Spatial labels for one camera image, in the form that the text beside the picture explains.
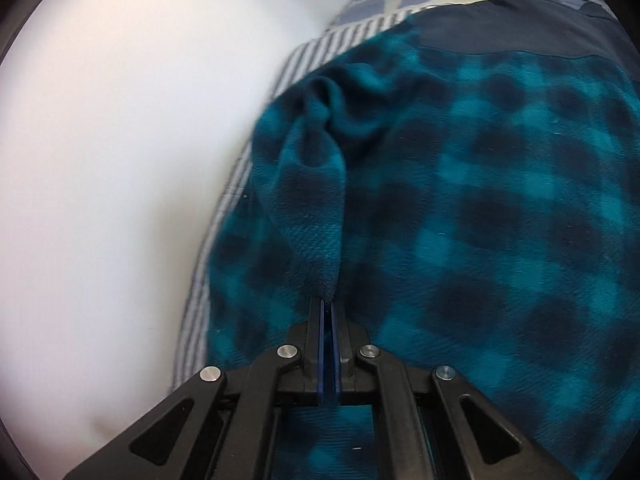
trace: garment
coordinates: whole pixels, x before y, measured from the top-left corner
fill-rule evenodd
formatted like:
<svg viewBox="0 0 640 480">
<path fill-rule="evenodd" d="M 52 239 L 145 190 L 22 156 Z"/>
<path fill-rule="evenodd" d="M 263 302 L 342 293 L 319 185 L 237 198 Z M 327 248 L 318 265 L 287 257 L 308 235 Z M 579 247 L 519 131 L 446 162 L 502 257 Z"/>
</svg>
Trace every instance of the garment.
<svg viewBox="0 0 640 480">
<path fill-rule="evenodd" d="M 279 344 L 306 298 L 451 364 L 582 480 L 640 427 L 640 59 L 588 4 L 412 16 L 284 92 L 209 259 L 208 359 Z M 372 478 L 370 417 L 287 415 L 274 478 Z"/>
</svg>

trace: white surface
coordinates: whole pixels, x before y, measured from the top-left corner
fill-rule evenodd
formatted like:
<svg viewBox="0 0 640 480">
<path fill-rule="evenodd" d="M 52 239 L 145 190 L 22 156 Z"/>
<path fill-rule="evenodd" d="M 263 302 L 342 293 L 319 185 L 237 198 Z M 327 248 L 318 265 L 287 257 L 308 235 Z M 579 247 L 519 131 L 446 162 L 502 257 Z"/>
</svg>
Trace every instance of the white surface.
<svg viewBox="0 0 640 480">
<path fill-rule="evenodd" d="M 59 479 L 161 400 L 286 55 L 348 0 L 45 0 L 0 66 L 0 414 Z"/>
</svg>

